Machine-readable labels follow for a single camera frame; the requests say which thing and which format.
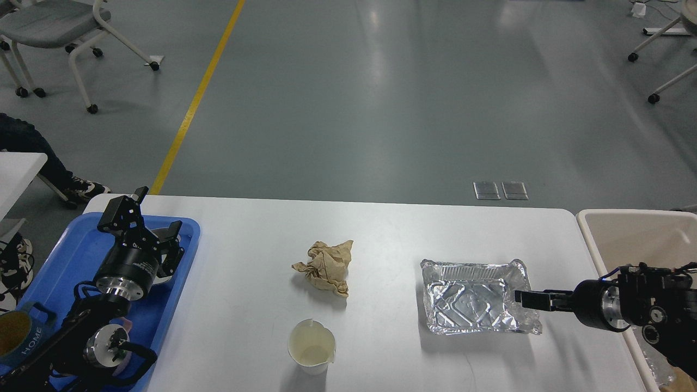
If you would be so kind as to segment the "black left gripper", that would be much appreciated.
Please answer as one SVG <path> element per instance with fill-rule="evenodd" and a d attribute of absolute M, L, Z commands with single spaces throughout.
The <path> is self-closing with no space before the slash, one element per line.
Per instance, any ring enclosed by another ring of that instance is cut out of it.
<path fill-rule="evenodd" d="M 94 284 L 102 293 L 117 295 L 129 301 L 149 295 L 156 277 L 172 277 L 184 257 L 180 244 L 183 221 L 176 220 L 167 228 L 153 229 L 157 250 L 148 246 L 150 233 L 141 214 L 141 203 L 149 192 L 147 186 L 132 194 L 111 199 L 97 224 L 97 230 L 114 236 L 114 245 L 94 276 Z"/>

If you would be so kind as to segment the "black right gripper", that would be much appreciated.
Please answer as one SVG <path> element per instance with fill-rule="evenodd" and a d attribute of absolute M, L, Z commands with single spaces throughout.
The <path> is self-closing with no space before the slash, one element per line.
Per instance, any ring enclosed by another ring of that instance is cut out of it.
<path fill-rule="evenodd" d="M 604 280 L 583 280 L 573 292 L 515 290 L 513 295 L 515 301 L 527 309 L 573 313 L 586 327 L 617 333 L 630 327 L 621 313 L 619 288 Z M 567 303 L 570 298 L 572 306 Z"/>

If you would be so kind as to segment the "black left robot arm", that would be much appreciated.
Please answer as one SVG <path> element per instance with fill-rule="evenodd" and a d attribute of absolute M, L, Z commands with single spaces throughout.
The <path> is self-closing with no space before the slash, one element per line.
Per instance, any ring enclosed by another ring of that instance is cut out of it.
<path fill-rule="evenodd" d="M 171 277 L 184 249 L 176 220 L 156 232 L 147 228 L 141 203 L 149 189 L 111 199 L 97 230 L 112 234 L 114 245 L 90 282 L 96 295 L 77 284 L 74 302 L 60 330 L 2 376 L 3 391 L 53 391 L 50 377 L 72 377 L 64 391 L 100 391 L 139 381 L 157 362 L 154 350 L 129 340 L 114 320 L 146 298 L 157 279 Z"/>

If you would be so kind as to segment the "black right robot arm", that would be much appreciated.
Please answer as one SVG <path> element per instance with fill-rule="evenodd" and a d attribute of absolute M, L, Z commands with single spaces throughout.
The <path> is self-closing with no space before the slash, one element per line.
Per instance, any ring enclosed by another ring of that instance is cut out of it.
<path fill-rule="evenodd" d="M 695 263 L 677 268 L 618 266 L 595 280 L 583 280 L 572 291 L 516 290 L 524 308 L 575 314 L 587 327 L 624 332 L 639 327 L 643 340 L 670 365 L 695 378 Z"/>

